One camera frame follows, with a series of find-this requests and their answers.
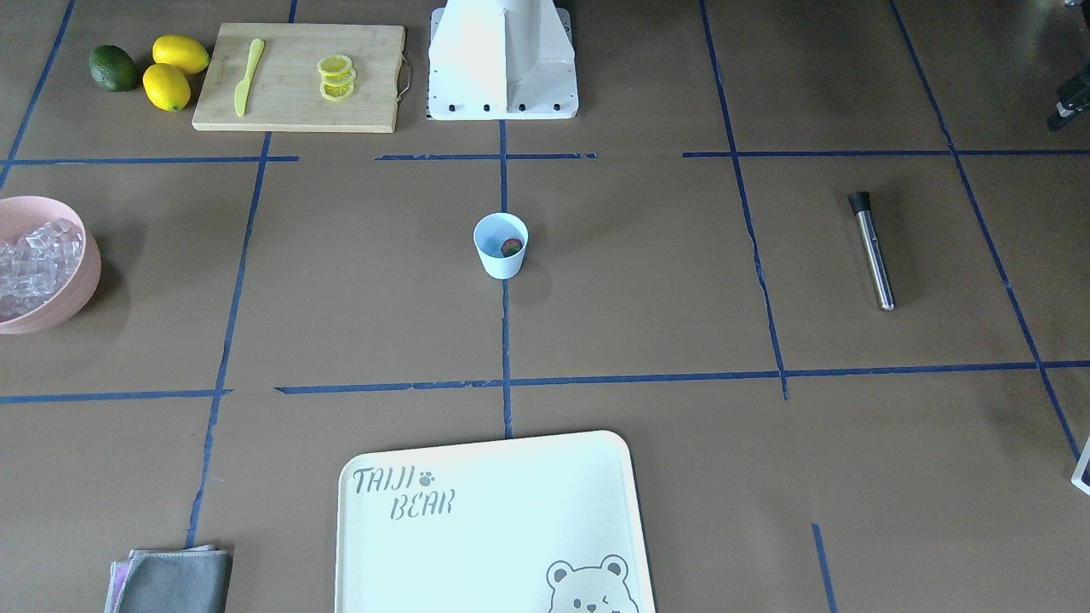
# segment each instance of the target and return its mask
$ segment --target lemon slice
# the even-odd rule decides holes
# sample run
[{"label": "lemon slice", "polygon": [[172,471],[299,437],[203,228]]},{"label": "lemon slice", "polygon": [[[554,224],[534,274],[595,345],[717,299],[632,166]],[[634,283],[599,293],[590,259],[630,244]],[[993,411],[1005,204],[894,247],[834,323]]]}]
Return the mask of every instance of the lemon slice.
[{"label": "lemon slice", "polygon": [[340,74],[322,75],[322,82],[334,87],[350,85],[355,82],[355,69],[350,69],[348,72]]},{"label": "lemon slice", "polygon": [[349,83],[348,85],[327,85],[323,83],[318,87],[318,92],[323,98],[330,103],[339,103],[351,96],[352,92],[355,92],[355,83]]},{"label": "lemon slice", "polygon": [[352,70],[352,58],[340,53],[322,58],[318,62],[318,72],[322,76],[337,76]]}]

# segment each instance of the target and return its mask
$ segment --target folded gray cloth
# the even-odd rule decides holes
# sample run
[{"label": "folded gray cloth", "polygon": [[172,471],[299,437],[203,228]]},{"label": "folded gray cloth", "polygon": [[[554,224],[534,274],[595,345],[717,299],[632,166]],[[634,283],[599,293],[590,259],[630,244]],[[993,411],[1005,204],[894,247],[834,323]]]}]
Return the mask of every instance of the folded gray cloth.
[{"label": "folded gray cloth", "polygon": [[222,613],[226,551],[133,551],[110,568],[107,613]]}]

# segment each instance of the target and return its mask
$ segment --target white tray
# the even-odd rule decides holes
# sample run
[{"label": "white tray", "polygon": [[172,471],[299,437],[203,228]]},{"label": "white tray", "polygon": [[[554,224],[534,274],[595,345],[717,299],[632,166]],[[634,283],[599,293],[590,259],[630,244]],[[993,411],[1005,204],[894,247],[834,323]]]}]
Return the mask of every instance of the white tray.
[{"label": "white tray", "polygon": [[364,454],[338,490],[336,613],[655,611],[611,432]]}]

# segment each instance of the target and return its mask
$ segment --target black cap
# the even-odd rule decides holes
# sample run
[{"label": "black cap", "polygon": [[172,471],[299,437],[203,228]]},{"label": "black cap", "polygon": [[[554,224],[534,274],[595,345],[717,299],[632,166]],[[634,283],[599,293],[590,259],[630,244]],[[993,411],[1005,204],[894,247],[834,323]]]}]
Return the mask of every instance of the black cap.
[{"label": "black cap", "polygon": [[871,209],[871,193],[856,192],[848,196],[848,204],[851,205],[851,214],[859,215],[861,211]]}]

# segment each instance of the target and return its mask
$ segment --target green avocado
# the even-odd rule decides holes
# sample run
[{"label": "green avocado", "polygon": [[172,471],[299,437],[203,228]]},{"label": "green avocado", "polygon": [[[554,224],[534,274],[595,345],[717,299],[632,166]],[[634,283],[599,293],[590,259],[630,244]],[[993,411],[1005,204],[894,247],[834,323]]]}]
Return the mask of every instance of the green avocado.
[{"label": "green avocado", "polygon": [[107,92],[128,92],[140,81],[133,59],[113,45],[95,47],[89,64],[92,81]]}]

